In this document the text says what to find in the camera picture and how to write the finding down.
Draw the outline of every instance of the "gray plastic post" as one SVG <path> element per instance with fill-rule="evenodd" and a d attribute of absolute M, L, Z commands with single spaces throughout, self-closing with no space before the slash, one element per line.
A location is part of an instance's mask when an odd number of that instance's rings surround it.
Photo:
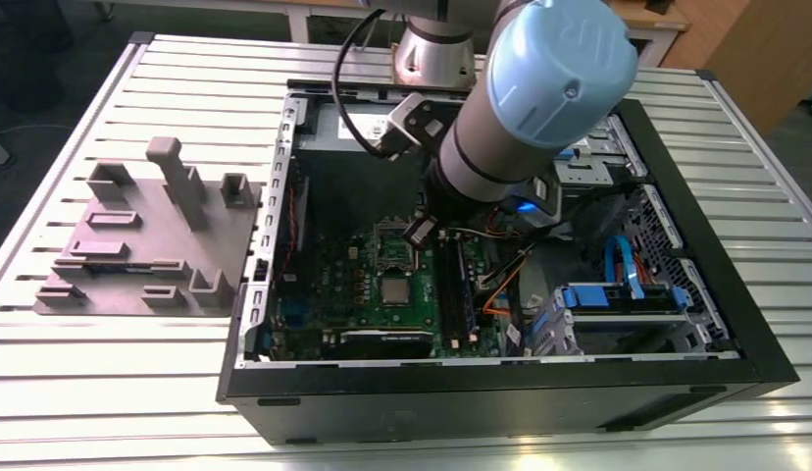
<path fill-rule="evenodd" d="M 179 206 L 188 228 L 201 231 L 208 227 L 208 220 L 200 205 L 199 189 L 191 184 L 187 171 L 179 160 L 181 144 L 175 137 L 153 137 L 147 146 L 147 160 L 161 169 L 168 182 L 168 192 Z"/>
<path fill-rule="evenodd" d="M 227 208 L 254 208 L 254 195 L 246 174 L 223 174 L 220 193 Z"/>
<path fill-rule="evenodd" d="M 201 307 L 227 307 L 232 303 L 235 292 L 223 270 L 213 272 L 211 280 L 205 280 L 201 272 L 193 270 L 187 290 Z"/>

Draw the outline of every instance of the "slotted aluminum profile table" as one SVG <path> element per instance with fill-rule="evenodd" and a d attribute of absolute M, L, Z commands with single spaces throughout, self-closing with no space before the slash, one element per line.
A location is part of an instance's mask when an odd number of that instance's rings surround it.
<path fill-rule="evenodd" d="M 642 69 L 628 97 L 642 101 L 801 377 L 757 400 L 646 433 L 271 448 L 213 400 L 227 319 L 36 315 L 33 293 L 83 214 L 97 161 L 159 178 L 144 147 L 173 135 L 203 180 L 242 172 L 267 184 L 287 79 L 328 79 L 336 55 L 310 44 L 133 40 L 0 248 L 1 464 L 812 470 L 812 204 L 719 85 L 691 71 Z M 390 72 L 388 51 L 371 49 L 348 55 L 343 80 L 390 82 Z"/>

